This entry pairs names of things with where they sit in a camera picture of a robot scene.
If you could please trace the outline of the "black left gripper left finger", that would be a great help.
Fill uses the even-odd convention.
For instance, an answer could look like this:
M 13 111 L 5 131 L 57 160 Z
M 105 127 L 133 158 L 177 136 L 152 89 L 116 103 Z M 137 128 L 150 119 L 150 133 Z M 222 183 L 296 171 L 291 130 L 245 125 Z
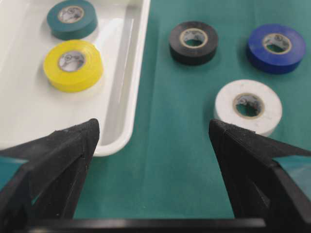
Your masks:
M 0 230 L 71 219 L 99 141 L 99 122 L 55 131 L 0 152 Z

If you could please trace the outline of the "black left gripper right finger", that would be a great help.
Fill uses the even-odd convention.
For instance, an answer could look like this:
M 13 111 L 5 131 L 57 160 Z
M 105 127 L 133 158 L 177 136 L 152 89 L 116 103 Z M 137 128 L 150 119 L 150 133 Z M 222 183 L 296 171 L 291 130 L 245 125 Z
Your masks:
M 277 162 L 310 158 L 308 150 L 217 119 L 208 135 L 235 217 L 260 218 L 269 232 L 310 232 L 310 199 Z

